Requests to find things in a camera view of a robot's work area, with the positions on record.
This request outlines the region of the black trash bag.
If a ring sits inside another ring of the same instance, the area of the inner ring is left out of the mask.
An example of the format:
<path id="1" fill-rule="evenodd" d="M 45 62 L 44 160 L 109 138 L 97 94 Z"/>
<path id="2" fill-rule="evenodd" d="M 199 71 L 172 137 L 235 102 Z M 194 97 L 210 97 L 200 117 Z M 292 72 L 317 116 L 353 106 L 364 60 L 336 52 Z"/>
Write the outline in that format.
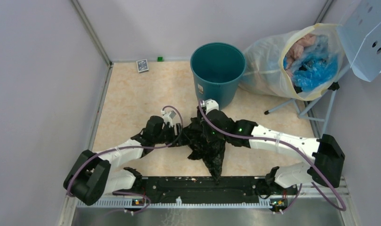
<path id="1" fill-rule="evenodd" d="M 215 132 L 203 119 L 200 110 L 183 128 L 182 144 L 191 149 L 189 160 L 202 160 L 216 184 L 220 183 L 225 154 L 225 140 L 216 137 Z"/>

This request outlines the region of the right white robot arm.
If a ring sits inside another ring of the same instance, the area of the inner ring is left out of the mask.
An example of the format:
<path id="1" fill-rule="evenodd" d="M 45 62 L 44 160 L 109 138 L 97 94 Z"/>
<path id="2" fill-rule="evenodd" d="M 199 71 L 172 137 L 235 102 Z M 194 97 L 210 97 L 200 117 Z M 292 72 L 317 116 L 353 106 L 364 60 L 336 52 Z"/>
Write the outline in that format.
<path id="1" fill-rule="evenodd" d="M 271 193 L 279 194 L 285 188 L 309 182 L 339 187 L 345 154 L 333 136 L 297 137 L 254 121 L 234 121 L 219 110 L 203 110 L 200 115 L 208 141 L 217 138 L 236 147 L 268 150 L 301 160 L 291 166 L 271 169 L 265 177 Z"/>

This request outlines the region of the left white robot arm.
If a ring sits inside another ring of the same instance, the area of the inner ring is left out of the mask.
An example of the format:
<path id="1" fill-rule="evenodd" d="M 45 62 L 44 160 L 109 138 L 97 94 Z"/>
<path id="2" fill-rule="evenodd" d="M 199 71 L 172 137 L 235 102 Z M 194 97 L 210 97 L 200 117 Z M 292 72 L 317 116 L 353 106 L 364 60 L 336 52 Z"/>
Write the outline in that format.
<path id="1" fill-rule="evenodd" d="M 119 169 L 124 163 L 145 157 L 154 149 L 173 146 L 183 129 L 183 122 L 173 123 L 169 114 L 151 116 L 146 126 L 126 142 L 94 153 L 83 151 L 63 182 L 71 197 L 93 205 L 103 195 L 118 190 L 130 194 L 141 191 L 140 174 L 130 168 Z"/>

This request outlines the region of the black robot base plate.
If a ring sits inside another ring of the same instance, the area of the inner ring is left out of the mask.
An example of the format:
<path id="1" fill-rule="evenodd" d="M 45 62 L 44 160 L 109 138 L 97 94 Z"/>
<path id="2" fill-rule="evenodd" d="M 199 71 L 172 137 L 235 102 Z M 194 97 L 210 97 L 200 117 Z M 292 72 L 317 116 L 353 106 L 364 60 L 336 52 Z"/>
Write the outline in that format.
<path id="1" fill-rule="evenodd" d="M 280 188 L 269 186 L 264 178 L 254 176 L 143 177 L 133 190 L 149 197 L 153 204 L 241 204 L 258 203 L 271 195 L 281 195 Z"/>

